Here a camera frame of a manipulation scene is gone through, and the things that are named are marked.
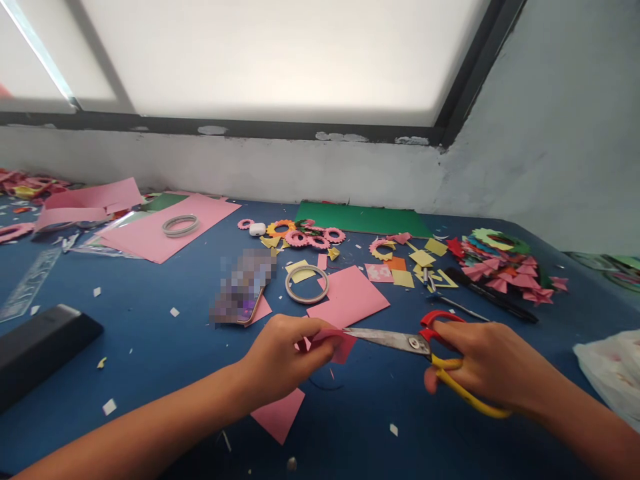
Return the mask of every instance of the clear plastic ruler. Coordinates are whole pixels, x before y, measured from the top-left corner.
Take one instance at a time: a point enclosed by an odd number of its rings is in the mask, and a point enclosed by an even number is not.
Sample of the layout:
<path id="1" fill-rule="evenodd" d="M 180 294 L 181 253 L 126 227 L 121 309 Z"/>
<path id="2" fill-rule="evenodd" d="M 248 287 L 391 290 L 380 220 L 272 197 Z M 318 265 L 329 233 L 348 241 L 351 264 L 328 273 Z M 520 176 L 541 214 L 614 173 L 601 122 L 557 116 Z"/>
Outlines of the clear plastic ruler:
<path id="1" fill-rule="evenodd" d="M 49 272 L 62 253 L 61 248 L 52 248 L 40 252 L 28 272 L 11 292 L 0 310 L 0 323 L 25 314 L 31 302 L 40 290 L 40 286 L 49 276 Z"/>

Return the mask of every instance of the white wall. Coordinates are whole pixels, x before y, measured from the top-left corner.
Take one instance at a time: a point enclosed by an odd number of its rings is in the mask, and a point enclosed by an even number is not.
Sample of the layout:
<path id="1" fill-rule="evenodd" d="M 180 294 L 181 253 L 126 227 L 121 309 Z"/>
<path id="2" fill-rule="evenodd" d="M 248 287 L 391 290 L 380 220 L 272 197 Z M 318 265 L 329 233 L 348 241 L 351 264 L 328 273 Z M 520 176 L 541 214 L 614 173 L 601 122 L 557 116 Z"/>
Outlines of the white wall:
<path id="1" fill-rule="evenodd" d="M 431 147 L 0 128 L 0 165 L 270 201 L 500 217 L 562 250 L 638 254 L 633 0 L 525 6 L 449 152 Z"/>

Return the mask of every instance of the right hand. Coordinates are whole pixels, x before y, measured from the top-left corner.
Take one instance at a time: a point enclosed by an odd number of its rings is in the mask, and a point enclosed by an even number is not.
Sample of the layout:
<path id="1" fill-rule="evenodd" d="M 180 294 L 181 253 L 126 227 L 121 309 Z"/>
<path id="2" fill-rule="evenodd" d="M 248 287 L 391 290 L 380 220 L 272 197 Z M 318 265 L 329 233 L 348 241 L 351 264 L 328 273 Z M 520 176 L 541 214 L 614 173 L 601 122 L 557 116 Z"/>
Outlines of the right hand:
<path id="1" fill-rule="evenodd" d="M 502 323 L 444 323 L 433 327 L 463 355 L 463 366 L 448 374 L 470 392 L 522 413 L 544 409 L 569 382 L 552 364 Z M 435 394 L 437 369 L 425 372 L 425 387 Z"/>

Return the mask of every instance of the roll of tape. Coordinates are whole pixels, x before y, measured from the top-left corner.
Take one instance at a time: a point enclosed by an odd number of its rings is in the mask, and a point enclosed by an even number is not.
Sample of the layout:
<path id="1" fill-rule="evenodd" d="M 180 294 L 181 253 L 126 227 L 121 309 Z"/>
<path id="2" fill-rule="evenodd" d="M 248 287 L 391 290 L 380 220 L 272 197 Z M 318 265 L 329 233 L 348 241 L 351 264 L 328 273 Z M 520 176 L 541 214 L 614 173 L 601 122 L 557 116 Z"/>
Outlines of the roll of tape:
<path id="1" fill-rule="evenodd" d="M 176 223 L 182 223 L 184 221 L 191 221 L 192 223 L 180 230 L 170 230 L 169 228 Z M 178 217 L 174 217 L 172 219 L 167 220 L 162 225 L 162 232 L 169 238 L 179 238 L 184 237 L 194 231 L 198 230 L 200 226 L 200 220 L 195 215 L 180 215 Z"/>

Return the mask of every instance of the peeling paint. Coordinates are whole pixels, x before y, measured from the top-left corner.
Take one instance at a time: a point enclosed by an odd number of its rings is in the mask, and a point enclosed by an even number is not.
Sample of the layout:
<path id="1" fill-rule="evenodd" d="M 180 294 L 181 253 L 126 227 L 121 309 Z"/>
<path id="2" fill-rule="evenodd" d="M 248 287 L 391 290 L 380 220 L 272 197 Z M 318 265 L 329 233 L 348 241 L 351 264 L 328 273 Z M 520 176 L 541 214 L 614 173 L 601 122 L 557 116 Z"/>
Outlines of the peeling paint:
<path id="1" fill-rule="evenodd" d="M 202 135 L 224 135 L 228 130 L 226 127 L 218 127 L 217 125 L 205 125 L 198 128 L 198 132 Z"/>
<path id="2" fill-rule="evenodd" d="M 318 140 L 330 140 L 330 141 L 354 141 L 354 142 L 368 142 L 369 139 L 362 135 L 356 135 L 355 133 L 325 133 L 318 132 L 315 134 L 315 138 Z"/>
<path id="3" fill-rule="evenodd" d="M 429 139 L 424 137 L 398 137 L 395 142 L 400 145 L 428 145 Z"/>

